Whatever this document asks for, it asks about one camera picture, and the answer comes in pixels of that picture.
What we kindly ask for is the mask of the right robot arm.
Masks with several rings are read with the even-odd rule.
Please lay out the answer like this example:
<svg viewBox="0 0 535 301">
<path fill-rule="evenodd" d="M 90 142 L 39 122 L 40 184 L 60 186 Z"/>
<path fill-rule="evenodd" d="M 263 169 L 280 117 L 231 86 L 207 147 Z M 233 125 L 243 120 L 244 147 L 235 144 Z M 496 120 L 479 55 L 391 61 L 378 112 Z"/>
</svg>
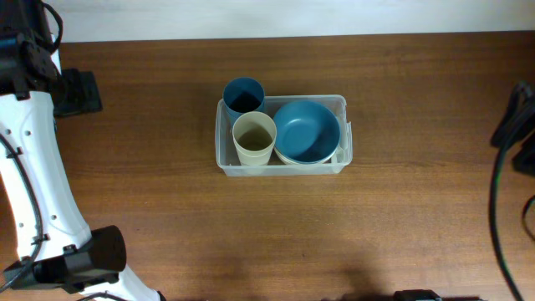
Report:
<svg viewBox="0 0 535 301">
<path fill-rule="evenodd" d="M 492 251 L 497 260 L 497 266 L 513 298 L 522 300 L 523 296 L 509 271 L 502 251 L 497 223 L 498 188 L 502 168 L 507 152 L 518 142 L 522 144 L 521 150 L 512 158 L 512 167 L 517 172 L 533 176 L 534 85 L 526 81 L 520 81 L 513 87 L 506 112 L 490 140 L 491 146 L 497 148 L 497 155 L 492 167 L 487 213 Z"/>
</svg>

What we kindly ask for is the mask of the cream cup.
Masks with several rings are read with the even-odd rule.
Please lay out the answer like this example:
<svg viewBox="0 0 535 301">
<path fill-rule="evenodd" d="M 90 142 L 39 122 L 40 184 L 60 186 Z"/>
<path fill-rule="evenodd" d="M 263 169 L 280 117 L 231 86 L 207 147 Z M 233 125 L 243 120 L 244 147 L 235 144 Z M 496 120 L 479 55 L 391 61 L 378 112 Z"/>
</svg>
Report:
<svg viewBox="0 0 535 301">
<path fill-rule="evenodd" d="M 240 116 L 232 127 L 234 146 L 241 146 L 250 151 L 274 148 L 277 138 L 277 126 L 273 119 L 258 111 Z"/>
<path fill-rule="evenodd" d="M 237 146 L 237 155 L 242 166 L 265 166 L 271 158 L 273 149 L 248 150 Z"/>
</svg>

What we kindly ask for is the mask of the blue bowl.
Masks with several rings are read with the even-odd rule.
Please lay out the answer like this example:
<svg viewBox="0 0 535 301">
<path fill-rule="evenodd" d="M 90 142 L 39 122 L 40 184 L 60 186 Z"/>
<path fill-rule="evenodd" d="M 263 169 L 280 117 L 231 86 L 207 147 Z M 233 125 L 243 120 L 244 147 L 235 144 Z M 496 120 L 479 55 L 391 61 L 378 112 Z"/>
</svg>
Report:
<svg viewBox="0 0 535 301">
<path fill-rule="evenodd" d="M 341 141 L 341 128 L 335 114 L 319 102 L 287 103 L 273 120 L 278 131 L 276 150 L 297 164 L 324 163 L 334 155 Z"/>
</svg>

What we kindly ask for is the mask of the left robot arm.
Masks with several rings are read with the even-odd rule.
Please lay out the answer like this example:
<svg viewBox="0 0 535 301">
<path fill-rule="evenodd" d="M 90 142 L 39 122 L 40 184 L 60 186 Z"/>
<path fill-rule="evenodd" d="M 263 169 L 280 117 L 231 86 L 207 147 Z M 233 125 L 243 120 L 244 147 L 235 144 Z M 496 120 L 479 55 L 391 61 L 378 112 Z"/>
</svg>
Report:
<svg viewBox="0 0 535 301">
<path fill-rule="evenodd" d="M 91 229 L 71 192 L 56 121 L 102 110 L 94 75 L 60 64 L 59 14 L 41 1 L 1 4 L 1 177 L 18 260 L 4 289 L 60 288 L 83 300 L 160 300 L 128 266 L 116 226 Z"/>
</svg>

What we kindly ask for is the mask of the clear plastic container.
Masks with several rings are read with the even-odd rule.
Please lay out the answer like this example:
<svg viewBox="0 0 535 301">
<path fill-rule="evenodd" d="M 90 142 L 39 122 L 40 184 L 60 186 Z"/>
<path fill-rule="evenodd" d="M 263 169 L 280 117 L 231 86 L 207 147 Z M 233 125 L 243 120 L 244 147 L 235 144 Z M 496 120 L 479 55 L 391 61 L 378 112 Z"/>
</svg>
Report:
<svg viewBox="0 0 535 301">
<path fill-rule="evenodd" d="M 340 173 L 353 160 L 352 128 L 351 123 L 347 121 L 347 102 L 343 96 L 339 94 L 268 96 L 265 98 L 265 113 L 274 116 L 285 104 L 306 99 L 325 105 L 338 119 L 342 137 L 338 146 L 340 150 L 337 164 L 332 164 L 330 161 L 318 165 L 286 165 L 273 154 L 265 166 L 242 166 L 233 143 L 231 122 L 221 100 L 217 106 L 215 128 L 218 166 L 227 176 L 304 176 Z"/>
</svg>

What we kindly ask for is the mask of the cream bowl front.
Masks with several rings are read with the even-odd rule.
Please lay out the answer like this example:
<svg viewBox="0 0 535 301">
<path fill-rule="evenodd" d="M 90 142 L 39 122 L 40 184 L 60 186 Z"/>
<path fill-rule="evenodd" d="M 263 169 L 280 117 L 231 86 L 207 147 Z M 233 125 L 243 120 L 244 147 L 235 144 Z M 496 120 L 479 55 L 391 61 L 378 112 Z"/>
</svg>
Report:
<svg viewBox="0 0 535 301">
<path fill-rule="evenodd" d="M 291 160 L 290 158 L 284 156 L 283 154 L 279 153 L 279 152 L 276 152 L 276 155 L 278 157 L 278 159 L 283 162 L 284 164 L 286 165 L 302 165 L 303 163 L 302 162 L 297 162 L 297 161 L 294 161 L 294 160 Z M 324 163 L 328 163 L 331 161 L 331 157 L 325 159 L 325 160 L 321 160 L 321 161 L 318 161 L 318 162 L 312 162 L 312 165 L 318 165 L 318 164 L 324 164 Z"/>
</svg>

